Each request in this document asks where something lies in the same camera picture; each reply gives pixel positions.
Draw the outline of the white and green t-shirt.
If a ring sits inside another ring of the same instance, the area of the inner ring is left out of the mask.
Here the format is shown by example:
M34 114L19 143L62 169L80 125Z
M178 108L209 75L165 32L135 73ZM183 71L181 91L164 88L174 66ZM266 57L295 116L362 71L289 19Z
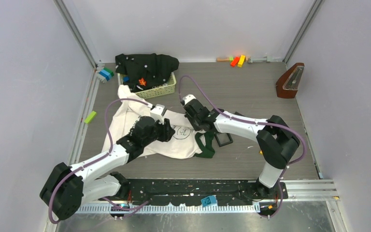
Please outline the white and green t-shirt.
M184 114L158 110L159 105L140 98L128 86L120 85L117 95L122 103L112 117L102 151L109 150L112 143L127 135L145 146L142 156L213 158L214 133L195 130Z

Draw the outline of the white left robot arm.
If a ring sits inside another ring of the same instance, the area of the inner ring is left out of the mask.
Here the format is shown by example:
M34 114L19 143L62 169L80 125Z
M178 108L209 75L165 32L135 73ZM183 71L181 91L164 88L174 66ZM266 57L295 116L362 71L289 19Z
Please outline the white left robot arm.
M155 141L168 142L174 133L168 118L155 120L142 116L111 150L70 166L63 162L57 164L40 192L51 222L66 220L81 205L103 197L127 199L129 181L118 172L107 172L133 161Z

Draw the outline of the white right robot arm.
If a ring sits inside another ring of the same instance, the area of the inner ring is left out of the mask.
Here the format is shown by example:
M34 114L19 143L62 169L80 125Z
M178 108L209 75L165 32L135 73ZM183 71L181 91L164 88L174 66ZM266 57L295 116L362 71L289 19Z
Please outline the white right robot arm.
M185 117L197 131L228 133L257 142L265 165L257 179L257 194L269 198L276 191L275 184L300 146L299 135L273 115L269 119L254 119L223 110L208 110L193 95L181 100Z

